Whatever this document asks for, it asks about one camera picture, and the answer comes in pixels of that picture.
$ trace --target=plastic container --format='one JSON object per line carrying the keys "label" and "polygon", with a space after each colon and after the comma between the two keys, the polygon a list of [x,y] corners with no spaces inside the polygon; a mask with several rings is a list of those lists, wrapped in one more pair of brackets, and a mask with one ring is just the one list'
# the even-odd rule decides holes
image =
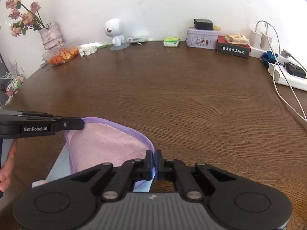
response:
{"label": "plastic container", "polygon": [[43,54],[43,59],[50,66],[64,64],[79,54],[77,42],[75,40],[53,47]]}
{"label": "plastic container", "polygon": [[197,30],[194,27],[189,27],[187,33],[188,37],[186,42],[189,47],[217,49],[217,36],[219,31]]}

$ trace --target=white cable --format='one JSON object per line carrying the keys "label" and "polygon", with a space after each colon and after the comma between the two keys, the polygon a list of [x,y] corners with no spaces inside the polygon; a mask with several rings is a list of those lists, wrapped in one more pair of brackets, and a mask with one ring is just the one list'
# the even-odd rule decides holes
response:
{"label": "white cable", "polygon": [[[292,109],[302,120],[304,120],[305,122],[307,122],[307,118],[306,118],[305,112],[304,112],[304,110],[303,110],[303,108],[302,108],[302,105],[300,104],[300,101],[298,100],[298,98],[297,98],[295,92],[293,91],[292,86],[290,85],[289,81],[287,80],[287,78],[286,78],[286,76],[285,76],[285,74],[284,74],[283,68],[280,68],[280,65],[278,64],[278,59],[279,59],[279,57],[280,57],[281,49],[280,49],[280,42],[279,42],[279,37],[278,37],[277,31],[276,31],[276,29],[275,29],[271,24],[269,24],[267,21],[259,21],[259,22],[265,22],[267,40],[268,40],[270,49],[271,49],[272,54],[273,54],[273,56],[274,56],[274,58],[275,58],[275,61],[276,61],[276,62],[275,62],[275,65],[274,65],[274,69],[273,69],[273,83],[274,83],[274,87],[275,87],[276,93],[277,93],[277,95],[279,96],[279,98],[280,98],[287,106],[289,106],[289,107],[290,107],[290,108],[291,108],[291,109]],[[270,41],[269,41],[269,37],[268,37],[268,24],[274,29],[274,31],[275,31],[275,33],[276,33],[276,36],[277,36],[278,46],[279,46],[278,58],[276,58],[275,53],[274,53],[274,51],[273,51],[273,49],[272,49],[271,43],[270,43]],[[284,99],[282,98],[282,96],[279,94],[279,92],[278,92],[278,90],[277,90],[277,87],[276,87],[275,79],[274,79],[274,74],[275,74],[276,65],[279,67],[281,73],[283,74],[285,80],[287,81],[287,83],[288,83],[288,85],[289,85],[289,87],[290,87],[290,89],[291,89],[291,91],[292,91],[292,93],[293,93],[293,95],[294,95],[294,97],[295,97],[297,103],[298,103],[299,106],[300,106],[300,109],[301,109],[301,111],[302,111],[304,117],[302,117],[302,116],[301,116],[301,115],[300,115],[300,114],[299,114],[299,113],[298,113],[298,112],[297,112],[297,111],[296,111],[286,100],[284,100]]]}
{"label": "white cable", "polygon": [[257,22],[257,24],[256,24],[255,32],[257,32],[257,27],[258,27],[259,22]]}

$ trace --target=white robot figurine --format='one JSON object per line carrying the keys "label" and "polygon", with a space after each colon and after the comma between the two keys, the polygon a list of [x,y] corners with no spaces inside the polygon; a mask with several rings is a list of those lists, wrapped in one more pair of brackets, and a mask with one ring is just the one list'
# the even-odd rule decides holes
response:
{"label": "white robot figurine", "polygon": [[121,19],[113,18],[108,20],[104,25],[104,31],[107,36],[113,37],[110,50],[120,50],[129,46],[128,43],[124,43],[125,37],[122,35],[125,29],[125,24]]}

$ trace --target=black adapter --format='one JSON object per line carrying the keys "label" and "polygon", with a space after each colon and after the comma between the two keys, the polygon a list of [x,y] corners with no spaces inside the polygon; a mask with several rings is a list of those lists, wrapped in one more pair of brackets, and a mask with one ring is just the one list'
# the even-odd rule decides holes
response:
{"label": "black adapter", "polygon": [[212,30],[212,21],[208,19],[194,19],[194,27],[202,30]]}
{"label": "black adapter", "polygon": [[303,79],[306,78],[306,72],[304,69],[291,62],[285,62],[283,67],[285,67],[287,72],[293,76],[301,77]]}

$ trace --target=purple trim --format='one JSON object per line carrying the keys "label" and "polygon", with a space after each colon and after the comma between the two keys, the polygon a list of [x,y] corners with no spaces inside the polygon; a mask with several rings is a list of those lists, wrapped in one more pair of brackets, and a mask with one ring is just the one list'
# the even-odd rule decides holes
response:
{"label": "purple trim", "polygon": [[[124,133],[126,133],[130,136],[135,137],[136,139],[141,141],[143,144],[145,144],[151,150],[153,157],[154,157],[155,148],[154,148],[152,142],[141,132],[136,131],[135,129],[123,126],[121,124],[114,123],[112,121],[109,121],[109,120],[106,120],[106,119],[103,119],[103,118],[98,118],[98,117],[85,117],[85,118],[83,118],[83,121],[84,121],[84,123],[103,123],[103,124],[106,124],[106,125],[109,125],[109,126],[115,128],[115,129],[118,129],[118,130],[120,130],[120,131],[122,131],[122,132],[124,132]],[[66,141],[67,147],[68,147],[68,152],[69,152],[69,148],[70,148],[69,140],[68,140],[68,133],[69,132],[70,131],[65,131],[65,134],[64,134],[65,141]],[[69,154],[69,166],[70,166],[71,172],[75,173],[75,169],[73,167],[73,162],[71,160],[70,154]],[[144,181],[136,182],[135,187],[141,185],[143,182]]]}

